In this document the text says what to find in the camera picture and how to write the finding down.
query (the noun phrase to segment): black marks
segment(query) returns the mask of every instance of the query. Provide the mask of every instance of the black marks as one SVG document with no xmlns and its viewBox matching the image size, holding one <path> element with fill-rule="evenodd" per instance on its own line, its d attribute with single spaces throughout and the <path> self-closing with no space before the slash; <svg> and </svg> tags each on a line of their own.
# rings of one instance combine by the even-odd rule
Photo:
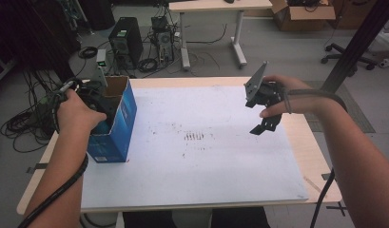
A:
<svg viewBox="0 0 389 228">
<path fill-rule="evenodd" d="M 204 134 L 202 132 L 187 131 L 185 133 L 185 141 L 200 141 L 203 138 L 204 138 Z"/>
</svg>

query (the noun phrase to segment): hand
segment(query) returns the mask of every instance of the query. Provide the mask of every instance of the hand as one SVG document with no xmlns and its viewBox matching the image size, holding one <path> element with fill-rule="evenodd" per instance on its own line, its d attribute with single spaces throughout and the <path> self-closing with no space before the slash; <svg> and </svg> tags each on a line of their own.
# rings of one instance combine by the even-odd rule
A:
<svg viewBox="0 0 389 228">
<path fill-rule="evenodd" d="M 276 82 L 280 83 L 287 90 L 292 89 L 311 89 L 309 85 L 301 80 L 293 77 L 270 75 L 263 77 L 264 82 Z M 291 111 L 294 113 L 314 113 L 316 114 L 323 107 L 323 103 L 328 102 L 329 99 L 323 97 L 317 97 L 313 95 L 294 95 L 288 96 L 289 103 L 291 105 Z M 269 106 L 260 113 L 260 117 L 266 118 L 288 112 L 284 102 Z"/>
<path fill-rule="evenodd" d="M 106 119 L 106 114 L 88 108 L 74 90 L 68 89 L 66 95 L 68 99 L 60 104 L 57 111 L 60 132 L 70 129 L 90 132 Z"/>
</svg>

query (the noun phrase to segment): blue box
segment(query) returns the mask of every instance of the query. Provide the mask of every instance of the blue box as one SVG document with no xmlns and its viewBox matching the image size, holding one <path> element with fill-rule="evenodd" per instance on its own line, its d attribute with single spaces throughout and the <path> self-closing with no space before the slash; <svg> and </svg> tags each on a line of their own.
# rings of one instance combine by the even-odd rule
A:
<svg viewBox="0 0 389 228">
<path fill-rule="evenodd" d="M 106 80 L 104 97 L 114 106 L 118 104 L 117 111 L 108 133 L 90 135 L 88 153 L 98 163 L 126 162 L 137 105 L 128 77 L 107 76 Z M 98 127 L 106 129 L 107 125 L 102 122 Z"/>
</svg>

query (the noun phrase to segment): table leg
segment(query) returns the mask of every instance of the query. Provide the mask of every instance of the table leg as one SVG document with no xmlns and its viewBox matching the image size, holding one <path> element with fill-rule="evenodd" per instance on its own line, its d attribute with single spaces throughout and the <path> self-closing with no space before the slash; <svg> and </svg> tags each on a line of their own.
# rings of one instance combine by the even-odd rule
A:
<svg viewBox="0 0 389 228">
<path fill-rule="evenodd" d="M 242 48 L 239 45 L 239 39 L 241 37 L 243 15 L 244 15 L 244 10 L 238 11 L 235 37 L 231 37 L 233 48 L 235 49 L 236 55 L 239 58 L 239 67 L 243 67 L 243 66 L 247 65 L 247 61 L 244 58 Z"/>
<path fill-rule="evenodd" d="M 180 13 L 180 35 L 181 35 L 181 51 L 182 51 L 182 64 L 183 69 L 188 70 L 190 69 L 190 60 L 188 59 L 188 49 L 187 49 L 187 43 L 185 41 L 185 26 L 184 26 L 184 13 Z"/>
</svg>

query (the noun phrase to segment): forearm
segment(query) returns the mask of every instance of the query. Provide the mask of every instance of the forearm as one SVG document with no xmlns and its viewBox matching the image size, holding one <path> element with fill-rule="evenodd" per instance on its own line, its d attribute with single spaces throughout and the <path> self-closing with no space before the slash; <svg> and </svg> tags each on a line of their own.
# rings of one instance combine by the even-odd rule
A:
<svg viewBox="0 0 389 228">
<path fill-rule="evenodd" d="M 316 114 L 355 225 L 389 227 L 389 161 L 335 102 L 325 99 Z"/>
<path fill-rule="evenodd" d="M 30 200 L 25 216 L 77 172 L 86 155 L 88 132 L 81 129 L 61 131 L 48 168 Z M 76 181 L 30 227 L 47 227 L 48 224 L 49 227 L 76 227 L 80 214 L 82 180 L 81 177 Z"/>
</svg>

